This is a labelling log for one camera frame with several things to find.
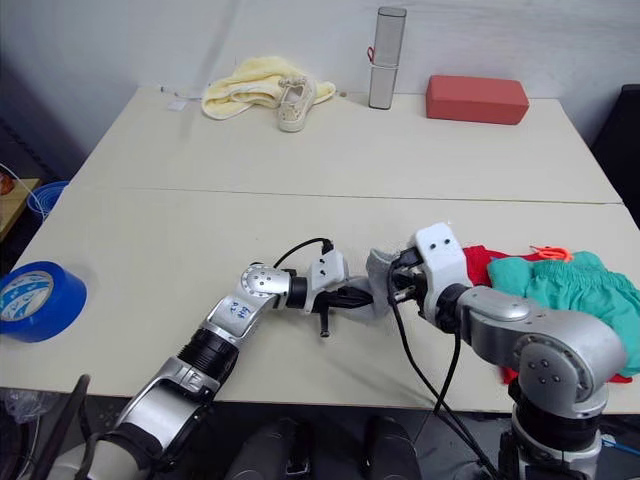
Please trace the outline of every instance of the white shoe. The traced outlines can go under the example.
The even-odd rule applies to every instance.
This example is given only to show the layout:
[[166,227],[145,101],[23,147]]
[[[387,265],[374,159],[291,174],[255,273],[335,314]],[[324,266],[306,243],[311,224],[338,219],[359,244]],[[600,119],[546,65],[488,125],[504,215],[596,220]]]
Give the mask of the white shoe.
[[278,83],[284,88],[278,109],[278,127],[285,132],[299,132],[316,99],[316,82],[308,77],[284,77]]

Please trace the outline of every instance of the tape roll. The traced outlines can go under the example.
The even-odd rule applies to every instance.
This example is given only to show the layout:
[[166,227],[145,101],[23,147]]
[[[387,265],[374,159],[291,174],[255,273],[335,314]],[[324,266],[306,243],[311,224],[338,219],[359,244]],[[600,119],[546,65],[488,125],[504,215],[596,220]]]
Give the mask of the tape roll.
[[0,333],[40,342],[67,328],[87,299],[82,280],[53,262],[24,265],[0,282]]

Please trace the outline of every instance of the table surface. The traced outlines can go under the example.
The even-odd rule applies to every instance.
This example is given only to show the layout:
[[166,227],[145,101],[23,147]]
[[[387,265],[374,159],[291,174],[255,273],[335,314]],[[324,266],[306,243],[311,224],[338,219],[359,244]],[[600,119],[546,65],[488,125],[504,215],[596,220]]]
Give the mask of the table surface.
[[[33,190],[40,185],[39,178],[23,178],[22,181],[29,188]],[[20,184],[16,182],[13,190],[6,195],[0,195],[0,242],[4,240],[7,233],[16,223],[16,220],[27,205],[27,197],[29,192]]]
[[226,121],[177,112],[139,89],[74,182],[88,186],[385,198],[619,203],[557,100],[531,100],[519,125],[428,119],[423,95],[391,110],[366,96],[310,111],[299,133],[273,110]]
[[[82,278],[87,304],[58,336],[24,344],[3,338],[0,385],[69,391],[81,373],[90,391],[132,395],[188,341],[253,261],[274,261],[292,244],[328,236],[352,274],[370,247],[404,247],[411,234],[449,221],[463,245],[526,253],[553,244],[597,253],[640,283],[640,232],[622,205],[335,198],[75,185],[36,234],[19,264],[47,259]],[[305,269],[313,251],[287,265]],[[403,304],[418,363],[436,385],[453,339]],[[424,407],[433,399],[408,365],[390,317],[319,320],[270,313],[244,346],[220,400]],[[640,382],[611,385],[610,413],[639,412]],[[495,367],[463,346],[448,394],[458,410],[510,411]]]

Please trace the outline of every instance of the teal cloth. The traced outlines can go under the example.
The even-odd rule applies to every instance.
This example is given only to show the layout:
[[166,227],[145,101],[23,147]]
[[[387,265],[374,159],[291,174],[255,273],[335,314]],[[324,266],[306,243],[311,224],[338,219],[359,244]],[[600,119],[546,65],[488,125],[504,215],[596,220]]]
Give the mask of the teal cloth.
[[640,372],[640,292],[621,273],[608,271],[596,255],[578,252],[568,263],[509,257],[493,260],[487,269],[497,290],[601,319],[627,350],[627,364],[619,373],[629,377]]

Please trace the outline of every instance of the red cloth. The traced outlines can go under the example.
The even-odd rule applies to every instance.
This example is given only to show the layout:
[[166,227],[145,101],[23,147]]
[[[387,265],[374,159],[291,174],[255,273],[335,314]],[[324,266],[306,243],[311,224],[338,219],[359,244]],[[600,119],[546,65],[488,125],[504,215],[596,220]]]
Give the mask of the red cloth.
[[[473,247],[467,247],[463,250],[467,257],[467,274],[469,275],[469,280],[471,280],[471,283],[474,285],[484,285],[487,287],[491,286],[491,278],[489,278],[489,272],[487,271],[487,265],[489,265],[491,260],[515,256],[496,252],[495,250],[487,250],[482,245],[474,245]],[[544,258],[542,258],[538,253],[518,256],[530,262],[544,260]],[[509,385],[511,381],[518,376],[518,372],[510,369],[509,367],[500,367],[500,371],[502,373],[502,382],[505,385]],[[609,382],[631,383],[633,382],[633,378],[623,377],[616,373]]]

